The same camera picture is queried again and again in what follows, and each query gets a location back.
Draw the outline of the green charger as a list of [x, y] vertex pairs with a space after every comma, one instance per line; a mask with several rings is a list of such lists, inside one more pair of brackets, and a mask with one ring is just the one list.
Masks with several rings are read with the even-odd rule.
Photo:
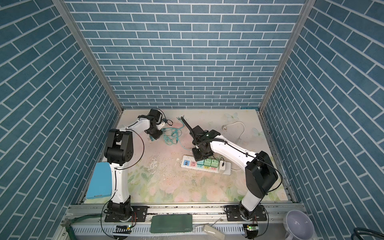
[[211, 167], [212, 168], [218, 168], [220, 165], [220, 162], [218, 160], [212, 160], [211, 161]]
[[205, 159], [204, 160], [204, 166], [211, 167], [212, 165], [212, 159]]

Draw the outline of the white power strip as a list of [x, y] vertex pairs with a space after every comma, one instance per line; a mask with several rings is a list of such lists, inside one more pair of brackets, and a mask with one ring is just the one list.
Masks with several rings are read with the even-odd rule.
[[181, 167], [185, 169], [204, 171], [215, 174], [231, 175], [232, 166], [230, 162], [216, 159], [205, 159], [196, 161], [193, 156], [184, 155], [181, 160]]

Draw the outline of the white charger adapter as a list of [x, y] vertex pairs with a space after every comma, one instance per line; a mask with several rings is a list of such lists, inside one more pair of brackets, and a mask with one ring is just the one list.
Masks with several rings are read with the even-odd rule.
[[225, 161], [220, 161], [219, 172], [220, 173], [224, 173], [225, 170], [226, 170], [226, 162]]

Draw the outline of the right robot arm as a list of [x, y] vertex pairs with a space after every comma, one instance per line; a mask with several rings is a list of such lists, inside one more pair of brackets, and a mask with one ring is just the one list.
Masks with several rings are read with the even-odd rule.
[[240, 201], [239, 211], [245, 220], [255, 217], [255, 209], [278, 180], [278, 171], [266, 152], [255, 153], [224, 138], [218, 131], [205, 131], [200, 126], [189, 128], [196, 161], [217, 153], [245, 171], [247, 193]]

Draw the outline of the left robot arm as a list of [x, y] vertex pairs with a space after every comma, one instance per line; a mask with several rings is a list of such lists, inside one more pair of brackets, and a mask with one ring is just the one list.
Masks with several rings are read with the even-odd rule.
[[151, 109], [147, 115], [140, 115], [131, 125], [123, 129], [111, 129], [107, 135], [104, 157], [110, 164], [112, 174], [112, 196], [107, 203], [106, 215], [115, 222], [128, 222], [133, 217], [131, 195], [128, 187], [129, 161], [134, 156], [134, 136], [144, 143], [140, 133], [144, 132], [157, 140], [167, 121], [158, 109]]

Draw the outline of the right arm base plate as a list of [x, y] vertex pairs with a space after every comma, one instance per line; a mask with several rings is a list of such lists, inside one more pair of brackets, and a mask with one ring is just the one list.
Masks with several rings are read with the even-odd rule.
[[226, 205], [224, 212], [228, 222], [237, 221], [266, 221], [268, 219], [267, 212], [262, 205], [256, 206], [253, 211], [248, 211], [242, 204]]

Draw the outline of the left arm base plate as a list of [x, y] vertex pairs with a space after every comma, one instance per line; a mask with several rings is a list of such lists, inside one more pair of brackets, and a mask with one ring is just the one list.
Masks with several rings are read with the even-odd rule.
[[112, 211], [105, 209], [106, 214], [104, 222], [106, 223], [143, 223], [146, 221], [148, 206], [131, 206], [131, 213], [128, 218], [119, 216], [112, 213]]

